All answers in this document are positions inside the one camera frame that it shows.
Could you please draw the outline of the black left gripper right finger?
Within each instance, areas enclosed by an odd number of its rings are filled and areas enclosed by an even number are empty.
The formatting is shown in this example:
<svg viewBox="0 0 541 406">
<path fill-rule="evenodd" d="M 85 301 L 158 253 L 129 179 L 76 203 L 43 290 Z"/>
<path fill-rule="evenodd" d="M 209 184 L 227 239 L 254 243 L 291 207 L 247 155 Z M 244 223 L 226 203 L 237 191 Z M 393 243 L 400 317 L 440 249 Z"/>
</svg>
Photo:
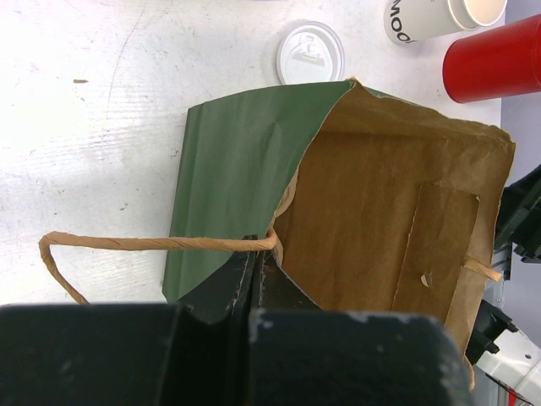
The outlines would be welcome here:
<svg viewBox="0 0 541 406">
<path fill-rule="evenodd" d="M 252 294 L 252 404 L 307 405 L 314 350 L 303 330 L 320 310 L 271 254 L 256 267 Z"/>
</svg>

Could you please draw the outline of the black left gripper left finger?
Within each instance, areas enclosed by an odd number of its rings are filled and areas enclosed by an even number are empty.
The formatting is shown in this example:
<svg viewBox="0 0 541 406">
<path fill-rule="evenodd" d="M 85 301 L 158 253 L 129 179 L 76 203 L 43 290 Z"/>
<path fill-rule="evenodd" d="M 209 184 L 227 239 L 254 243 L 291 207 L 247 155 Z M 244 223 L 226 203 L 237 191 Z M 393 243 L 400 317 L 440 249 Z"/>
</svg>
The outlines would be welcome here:
<svg viewBox="0 0 541 406">
<path fill-rule="evenodd" d="M 234 252 L 178 303 L 175 393 L 182 405 L 241 405 L 256 253 Z"/>
</svg>

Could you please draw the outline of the green paper bag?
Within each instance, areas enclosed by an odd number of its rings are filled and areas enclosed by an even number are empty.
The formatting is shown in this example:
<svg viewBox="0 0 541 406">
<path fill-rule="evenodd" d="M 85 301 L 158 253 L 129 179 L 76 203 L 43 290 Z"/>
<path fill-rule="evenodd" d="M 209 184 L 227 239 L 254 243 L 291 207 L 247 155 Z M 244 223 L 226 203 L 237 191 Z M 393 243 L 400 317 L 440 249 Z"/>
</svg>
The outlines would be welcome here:
<svg viewBox="0 0 541 406">
<path fill-rule="evenodd" d="M 271 250 L 325 310 L 431 315 L 465 349 L 515 153 L 498 127 L 447 116 L 356 80 L 282 85 L 191 107 L 166 238 L 51 232 L 39 243 L 164 250 L 179 299 L 227 253 Z"/>
</svg>

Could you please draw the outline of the translucent plastic lid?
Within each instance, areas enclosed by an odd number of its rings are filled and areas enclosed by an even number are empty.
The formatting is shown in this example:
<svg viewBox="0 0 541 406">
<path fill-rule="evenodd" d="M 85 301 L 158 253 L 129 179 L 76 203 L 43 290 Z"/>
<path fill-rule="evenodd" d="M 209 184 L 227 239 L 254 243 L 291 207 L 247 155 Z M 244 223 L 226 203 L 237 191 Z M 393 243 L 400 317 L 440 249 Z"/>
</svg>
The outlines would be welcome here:
<svg viewBox="0 0 541 406">
<path fill-rule="evenodd" d="M 276 52 L 276 72 L 282 85 L 340 81 L 345 52 L 328 25 L 309 21 L 286 34 Z"/>
</svg>

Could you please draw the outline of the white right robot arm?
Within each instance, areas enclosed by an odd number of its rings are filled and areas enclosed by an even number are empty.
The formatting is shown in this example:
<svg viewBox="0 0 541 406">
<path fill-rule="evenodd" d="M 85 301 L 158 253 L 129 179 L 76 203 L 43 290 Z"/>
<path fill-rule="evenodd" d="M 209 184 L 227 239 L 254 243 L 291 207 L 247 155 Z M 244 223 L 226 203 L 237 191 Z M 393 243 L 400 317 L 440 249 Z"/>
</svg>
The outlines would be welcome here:
<svg viewBox="0 0 541 406">
<path fill-rule="evenodd" d="M 499 405 L 540 403 L 540 170 L 505 187 L 489 283 L 466 350 Z"/>
</svg>

